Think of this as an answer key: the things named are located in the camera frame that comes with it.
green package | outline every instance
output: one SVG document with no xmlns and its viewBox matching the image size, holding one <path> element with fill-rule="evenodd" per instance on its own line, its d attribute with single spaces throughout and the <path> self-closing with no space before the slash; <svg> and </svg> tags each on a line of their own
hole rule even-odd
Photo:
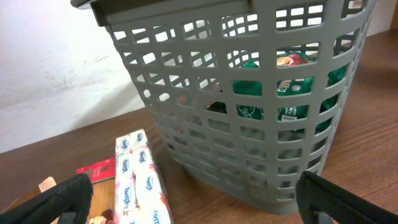
<svg viewBox="0 0 398 224">
<path fill-rule="evenodd" d="M 300 52 L 289 52 L 286 54 L 279 55 L 279 57 L 290 57 L 294 59 L 294 62 L 291 63 L 290 66 L 315 61 L 315 58 Z M 256 65 L 253 60 L 248 60 L 243 67 L 258 68 L 259 66 Z M 346 69 L 347 65 L 330 72 L 328 74 L 328 83 L 326 85 L 332 86 L 341 81 L 345 75 Z M 300 78 L 296 80 L 279 81 L 277 83 L 277 94 L 278 96 L 293 96 L 293 95 L 309 93 L 311 92 L 312 89 L 312 83 L 313 83 L 312 77 Z M 241 95 L 261 96 L 262 84 L 259 81 L 234 80 L 233 90 L 235 93 Z M 336 104 L 337 100 L 338 96 L 333 96 L 327 100 L 322 101 L 320 113 L 333 107 Z M 238 111 L 239 116 L 245 118 L 260 119 L 260 120 L 264 119 L 264 112 L 262 108 L 246 106 L 246 105 L 237 105 L 236 109 Z M 307 113 L 308 113 L 308 105 L 279 108 L 277 111 L 277 119 L 279 121 L 302 119 L 307 117 Z M 331 119 L 319 124 L 317 126 L 317 132 L 324 131 L 327 127 L 329 127 L 330 122 Z"/>
</svg>

green snack bag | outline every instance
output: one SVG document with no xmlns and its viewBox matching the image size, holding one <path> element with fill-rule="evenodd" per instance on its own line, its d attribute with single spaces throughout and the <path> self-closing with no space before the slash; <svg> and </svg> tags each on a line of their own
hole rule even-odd
<svg viewBox="0 0 398 224">
<path fill-rule="evenodd" d="M 286 54 L 279 55 L 277 64 L 278 66 L 294 66 L 303 63 L 314 62 L 315 58 L 308 56 L 300 52 L 288 52 Z M 259 66 L 254 63 L 253 60 L 248 60 L 244 65 L 244 68 L 258 68 Z M 347 66 L 336 69 L 328 74 L 327 86 L 334 85 L 341 81 L 345 75 Z M 311 92 L 313 78 L 299 78 L 296 80 L 284 80 L 277 83 L 277 94 L 278 96 L 292 96 Z M 259 81 L 244 81 L 234 80 L 233 90 L 237 94 L 261 96 L 262 85 Z M 338 96 L 334 96 L 322 102 L 320 113 L 330 109 L 336 104 Z M 237 105 L 236 107 L 238 115 L 245 118 L 252 119 L 264 119 L 264 112 L 262 108 Z M 307 117 L 308 106 L 293 106 L 288 108 L 279 108 L 277 111 L 277 119 L 279 121 L 295 120 Z M 325 130 L 329 127 L 331 119 L 319 124 L 317 126 L 317 132 Z"/>
</svg>

white wall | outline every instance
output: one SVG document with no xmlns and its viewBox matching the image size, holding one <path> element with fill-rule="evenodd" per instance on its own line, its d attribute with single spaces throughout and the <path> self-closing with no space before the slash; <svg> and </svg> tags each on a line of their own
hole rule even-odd
<svg viewBox="0 0 398 224">
<path fill-rule="evenodd" d="M 373 9 L 372 22 L 368 29 L 368 36 L 390 29 L 397 0 L 376 0 Z"/>
<path fill-rule="evenodd" d="M 395 3 L 378 0 L 369 34 L 388 30 Z M 0 152 L 143 106 L 91 11 L 0 1 Z"/>
</svg>

gray plastic basket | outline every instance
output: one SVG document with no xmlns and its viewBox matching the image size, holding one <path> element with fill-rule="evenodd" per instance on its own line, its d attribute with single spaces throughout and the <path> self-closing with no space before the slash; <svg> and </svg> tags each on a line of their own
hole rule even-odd
<svg viewBox="0 0 398 224">
<path fill-rule="evenodd" d="M 257 208 L 296 211 L 295 184 L 305 170 L 322 171 L 375 0 L 126 2 L 91 6 L 172 157 Z M 290 51 L 317 60 L 277 67 L 277 54 Z M 242 68 L 249 59 L 260 67 Z M 326 87 L 328 73 L 345 65 L 344 79 Z M 305 77 L 313 77 L 310 93 L 277 96 L 278 81 Z M 262 96 L 235 94 L 233 80 L 260 81 Z M 322 101 L 335 95 L 337 104 L 320 113 Z M 214 102 L 227 113 L 210 111 Z M 261 108 L 263 119 L 238 116 L 241 105 Z M 279 108 L 302 105 L 309 105 L 306 118 L 277 120 Z"/>
</svg>

wood grain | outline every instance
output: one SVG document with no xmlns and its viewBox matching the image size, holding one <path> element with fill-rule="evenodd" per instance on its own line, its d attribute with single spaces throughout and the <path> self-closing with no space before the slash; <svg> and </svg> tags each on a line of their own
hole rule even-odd
<svg viewBox="0 0 398 224">
<path fill-rule="evenodd" d="M 322 176 L 398 213 L 398 31 L 367 39 Z M 170 157 L 147 110 L 137 110 L 0 155 L 0 207 L 48 176 L 61 182 L 77 168 L 114 156 L 118 136 L 144 128 L 178 223 L 301 223 L 277 216 L 191 178 Z"/>
<path fill-rule="evenodd" d="M 114 210 L 114 179 L 93 184 L 94 195 L 88 218 L 100 216 L 107 209 Z"/>
</svg>

